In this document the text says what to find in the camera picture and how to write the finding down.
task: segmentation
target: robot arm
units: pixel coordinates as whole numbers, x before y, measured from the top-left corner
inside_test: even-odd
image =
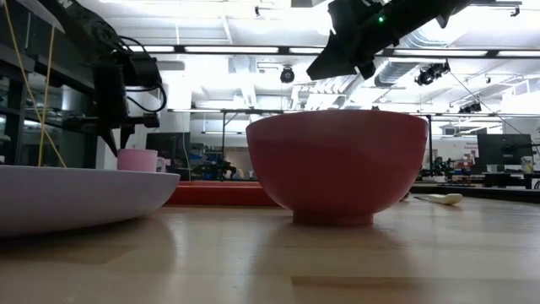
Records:
[[[129,117],[126,86],[161,88],[156,59],[146,52],[134,53],[115,30],[98,14],[75,0],[38,0],[57,18],[67,37],[78,48],[94,76],[97,117],[78,117],[65,121],[69,127],[92,125],[117,155],[112,128],[121,129],[121,148],[125,148],[136,124],[159,127],[157,115]]]
[[[473,0],[391,0],[382,5],[374,0],[335,0],[328,4],[335,34],[311,64],[311,79],[356,74],[364,79],[375,74],[375,54],[399,45],[399,39],[437,19],[445,28],[448,19]]]

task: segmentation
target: white plate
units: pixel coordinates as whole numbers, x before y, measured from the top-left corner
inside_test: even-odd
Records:
[[[176,190],[176,174],[0,166],[0,237],[144,216]]]

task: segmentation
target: computer monitor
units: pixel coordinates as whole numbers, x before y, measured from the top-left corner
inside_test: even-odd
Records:
[[[521,165],[532,156],[530,134],[479,134],[478,152],[483,165]]]

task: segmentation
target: spotlight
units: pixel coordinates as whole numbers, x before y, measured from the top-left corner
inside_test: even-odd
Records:
[[[517,17],[519,14],[521,14],[521,8],[519,6],[516,6],[516,10],[514,10],[514,13],[510,14],[510,16]]]
[[[473,112],[481,112],[482,111],[482,106],[480,105],[479,102],[476,102],[473,105],[471,105],[471,111],[473,111]]]
[[[427,68],[420,69],[420,75],[414,80],[418,85],[430,85],[434,81],[441,78],[443,74],[450,72],[450,64],[433,63]]]
[[[472,114],[472,113],[477,113],[481,111],[482,111],[482,105],[480,105],[479,102],[475,102],[468,106],[462,106],[459,109],[458,114]]]

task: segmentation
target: table surface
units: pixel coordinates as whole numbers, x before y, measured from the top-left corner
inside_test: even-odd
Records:
[[[162,208],[0,242],[0,303],[538,303],[540,208],[414,198],[363,228],[280,209]]]

